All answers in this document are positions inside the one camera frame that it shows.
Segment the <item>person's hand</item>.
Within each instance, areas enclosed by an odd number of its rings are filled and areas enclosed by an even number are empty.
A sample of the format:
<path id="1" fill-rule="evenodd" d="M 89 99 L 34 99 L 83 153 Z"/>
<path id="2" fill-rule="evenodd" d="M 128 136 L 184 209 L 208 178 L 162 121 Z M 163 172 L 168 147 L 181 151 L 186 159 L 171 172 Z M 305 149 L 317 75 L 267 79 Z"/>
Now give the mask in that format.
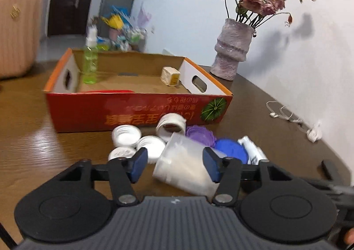
<path id="1" fill-rule="evenodd" d="M 354 228 L 350 229 L 345 235 L 344 235 L 344 242 L 346 245 L 352 245 L 354 244 Z"/>

